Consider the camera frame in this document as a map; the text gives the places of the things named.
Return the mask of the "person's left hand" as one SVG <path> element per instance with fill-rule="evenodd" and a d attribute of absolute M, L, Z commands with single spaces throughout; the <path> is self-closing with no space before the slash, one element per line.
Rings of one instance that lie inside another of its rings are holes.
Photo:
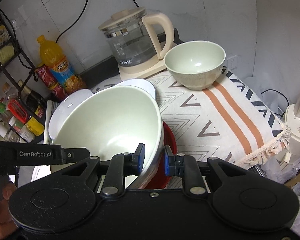
<path fill-rule="evenodd" d="M 2 188 L 3 199 L 0 201 L 0 239 L 5 239 L 17 230 L 12 216 L 8 209 L 8 201 L 17 187 L 12 183 L 7 183 Z"/>

